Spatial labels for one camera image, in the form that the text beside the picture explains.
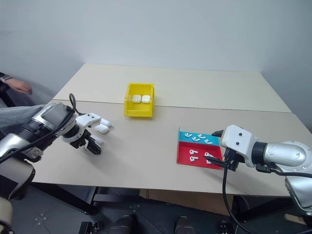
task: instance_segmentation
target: gray pants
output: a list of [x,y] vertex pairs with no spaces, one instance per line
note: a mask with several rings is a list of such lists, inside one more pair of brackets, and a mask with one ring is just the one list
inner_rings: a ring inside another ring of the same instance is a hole
[[1,138],[9,133],[16,132],[32,116],[39,112],[45,105],[17,106],[0,108],[0,133]]

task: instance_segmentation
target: white wall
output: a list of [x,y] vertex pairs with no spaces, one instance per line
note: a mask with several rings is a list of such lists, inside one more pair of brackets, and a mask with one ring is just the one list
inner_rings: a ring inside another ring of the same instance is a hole
[[34,103],[85,62],[261,71],[312,128],[310,0],[0,1],[0,70]]

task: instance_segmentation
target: wristwatch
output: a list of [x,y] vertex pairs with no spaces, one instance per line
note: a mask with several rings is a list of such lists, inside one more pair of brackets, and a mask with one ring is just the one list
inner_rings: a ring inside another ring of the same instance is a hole
[[10,79],[10,78],[13,78],[13,77],[11,77],[11,76],[9,76],[9,75],[4,75],[4,76],[0,77],[0,80],[1,80],[3,83],[5,83],[5,81],[8,80],[8,79]]

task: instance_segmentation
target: white table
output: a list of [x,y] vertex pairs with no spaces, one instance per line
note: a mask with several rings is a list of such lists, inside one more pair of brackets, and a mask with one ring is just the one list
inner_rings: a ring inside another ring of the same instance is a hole
[[[123,116],[128,82],[155,84],[152,119]],[[311,133],[259,73],[85,64],[54,99],[66,100],[70,92],[79,100],[78,110],[110,120],[113,128],[104,136],[91,130],[105,142],[98,156],[57,139],[34,164],[35,182],[221,193],[223,170],[176,164],[179,127],[212,133],[235,124],[263,142],[312,146]],[[229,172],[227,193],[289,195],[284,177],[244,164]]]

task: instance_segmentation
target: black cable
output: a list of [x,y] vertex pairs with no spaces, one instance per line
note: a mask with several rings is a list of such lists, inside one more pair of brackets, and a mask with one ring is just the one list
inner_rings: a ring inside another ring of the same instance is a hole
[[63,120],[63,122],[58,126],[58,128],[56,128],[55,130],[49,132],[47,135],[44,135],[43,137],[33,141],[32,143],[16,150],[16,151],[13,151],[9,154],[6,154],[2,157],[0,157],[0,163],[3,163],[4,161],[8,160],[9,158],[23,152],[24,150],[27,150],[29,148],[32,148],[32,147],[35,147],[38,143],[40,143],[41,141],[45,141],[48,137],[52,136],[53,134],[55,134],[56,132],[58,132],[60,129],[62,129],[62,127],[65,126],[65,124],[72,118],[72,116],[74,115],[75,111],[73,109],[70,108],[70,112],[69,114],[67,115],[67,117]]
[[279,172],[277,170],[271,169],[271,172],[276,173],[279,176],[299,176],[299,177],[306,177],[312,178],[312,174],[308,173],[301,173],[301,172]]
[[76,113],[78,114],[78,115],[85,115],[84,113],[81,113],[81,112],[79,112],[78,110],[77,110],[77,108],[76,108],[76,99],[75,99],[75,96],[72,94],[72,93],[70,93],[69,94],[69,100],[70,100],[70,103],[72,104],[72,106],[73,106],[73,110],[74,111],[76,111]]
[[[250,231],[249,229],[245,228],[243,225],[240,224],[240,222],[236,219],[236,217],[234,216],[234,214],[232,213],[231,211],[231,208],[229,206],[229,203],[228,203],[228,199],[226,197],[226,178],[227,178],[227,175],[228,175],[228,168],[227,166],[224,168],[224,174],[223,174],[223,181],[222,181],[222,196],[223,196],[223,200],[224,200],[224,204],[225,204],[225,207],[226,209],[228,210],[231,218],[235,221],[235,223],[241,228],[243,229],[245,232],[249,233],[249,234],[256,234],[252,231]],[[306,230],[306,231],[303,231],[303,232],[299,232],[299,233],[296,233],[296,234],[311,234],[312,233],[312,230]]]

